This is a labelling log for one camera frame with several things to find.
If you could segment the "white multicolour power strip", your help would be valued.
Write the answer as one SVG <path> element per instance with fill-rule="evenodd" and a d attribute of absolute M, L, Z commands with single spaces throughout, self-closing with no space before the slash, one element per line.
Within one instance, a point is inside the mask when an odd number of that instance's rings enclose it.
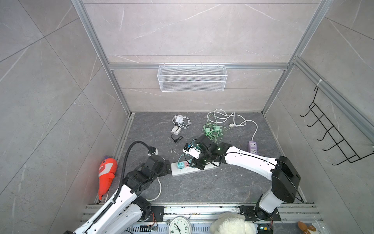
<path fill-rule="evenodd" d="M 206 170 L 212 170 L 212 169 L 217 169 L 218 167 L 212 165 L 212 164 L 209 164 L 207 166 L 205 166 L 204 169 L 198 169 L 198 168 L 192 168 L 192 167 L 189 167 L 189 168 L 186 168 L 184 167 L 184 169 L 177 169 L 177 162 L 175 163 L 172 163 L 171 164 L 171 174 L 172 176 L 182 176 L 182 175 L 188 175 L 188 174 L 192 174 L 192 173 L 198 173 L 198 172 L 202 172 L 202 171 L 206 171 Z"/>

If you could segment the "white charger with black cable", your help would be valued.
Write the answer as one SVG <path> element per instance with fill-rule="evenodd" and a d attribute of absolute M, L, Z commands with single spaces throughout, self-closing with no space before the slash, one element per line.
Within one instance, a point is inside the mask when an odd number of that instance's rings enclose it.
<path fill-rule="evenodd" d="M 179 143 L 183 139 L 183 137 L 179 135 L 181 130 L 182 128 L 179 126 L 173 127 L 170 138 L 173 140 L 174 143 Z"/>

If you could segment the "purple small power strip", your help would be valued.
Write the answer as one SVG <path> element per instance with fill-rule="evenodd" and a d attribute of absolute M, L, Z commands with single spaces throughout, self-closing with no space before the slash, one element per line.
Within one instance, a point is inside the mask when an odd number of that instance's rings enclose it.
<path fill-rule="evenodd" d="M 250 141 L 248 143 L 248 150 L 251 154 L 257 155 L 258 154 L 257 143 L 255 141 Z"/>

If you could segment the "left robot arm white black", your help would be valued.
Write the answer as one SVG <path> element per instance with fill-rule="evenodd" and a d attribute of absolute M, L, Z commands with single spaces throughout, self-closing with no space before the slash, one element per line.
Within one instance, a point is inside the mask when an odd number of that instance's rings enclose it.
<path fill-rule="evenodd" d="M 125 174 L 126 163 L 131 149 L 136 144 L 144 145 L 149 153 L 145 163 Z M 134 141 L 124 157 L 120 184 L 112 197 L 74 234 L 121 234 L 139 220 L 151 217 L 151 203 L 141 193 L 160 176 L 171 174 L 171 164 L 158 155 L 155 147 L 142 141 Z"/>

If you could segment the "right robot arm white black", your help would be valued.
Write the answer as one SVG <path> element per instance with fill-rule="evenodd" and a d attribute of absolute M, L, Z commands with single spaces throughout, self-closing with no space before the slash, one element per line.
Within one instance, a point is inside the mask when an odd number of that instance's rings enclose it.
<path fill-rule="evenodd" d="M 192 157 L 190 166 L 204 170 L 208 165 L 235 165 L 255 172 L 269 181 L 271 188 L 260 196 L 254 208 L 258 219 L 270 218 L 283 203 L 293 203 L 300 195 L 301 176 L 289 158 L 267 158 L 243 151 L 228 143 L 214 143 L 203 135 L 184 146 L 184 154 Z"/>

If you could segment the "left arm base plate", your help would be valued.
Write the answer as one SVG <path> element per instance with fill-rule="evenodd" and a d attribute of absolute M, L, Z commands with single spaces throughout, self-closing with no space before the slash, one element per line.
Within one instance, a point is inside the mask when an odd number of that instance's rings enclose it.
<path fill-rule="evenodd" d="M 162 222 L 164 219 L 165 206 L 151 206 L 143 212 L 142 220 L 148 222 Z"/>

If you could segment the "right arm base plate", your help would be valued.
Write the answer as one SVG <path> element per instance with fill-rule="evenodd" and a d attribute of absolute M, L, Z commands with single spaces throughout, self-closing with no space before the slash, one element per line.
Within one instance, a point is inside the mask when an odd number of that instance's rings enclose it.
<path fill-rule="evenodd" d="M 277 208 L 272 213 L 267 213 L 254 205 L 241 205 L 239 210 L 240 214 L 244 215 L 245 221 L 281 221 Z"/>

